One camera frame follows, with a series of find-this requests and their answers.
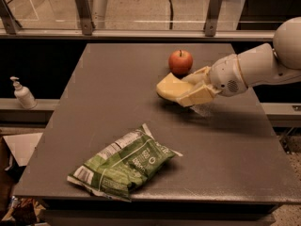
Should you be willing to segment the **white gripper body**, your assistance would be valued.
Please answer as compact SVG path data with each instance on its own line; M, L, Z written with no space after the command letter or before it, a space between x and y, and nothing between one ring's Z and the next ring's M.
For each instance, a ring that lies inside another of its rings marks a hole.
M211 67L209 77L211 84L222 96L230 97L247 90L238 56L235 54L218 59Z

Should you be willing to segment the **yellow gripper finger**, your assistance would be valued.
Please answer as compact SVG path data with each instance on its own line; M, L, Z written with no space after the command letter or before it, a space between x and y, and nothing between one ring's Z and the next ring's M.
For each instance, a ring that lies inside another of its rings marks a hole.
M198 83L201 84L209 84L210 83L210 77L209 77L209 71L210 67L206 66L203 67L194 73L190 73L189 75L185 76L182 81L196 85Z
M183 107L203 105L211 102L220 92L220 89L216 89L212 85L202 85L186 92L180 98L177 98L176 102Z

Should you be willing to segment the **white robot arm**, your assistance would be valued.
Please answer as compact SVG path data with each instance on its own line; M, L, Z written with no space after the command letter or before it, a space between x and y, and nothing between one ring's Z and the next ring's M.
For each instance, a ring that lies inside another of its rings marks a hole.
M301 18L283 23L273 43L218 59L212 66L185 76L193 87L176 99L182 106L209 103L215 96L241 94L259 85L298 82L301 76Z

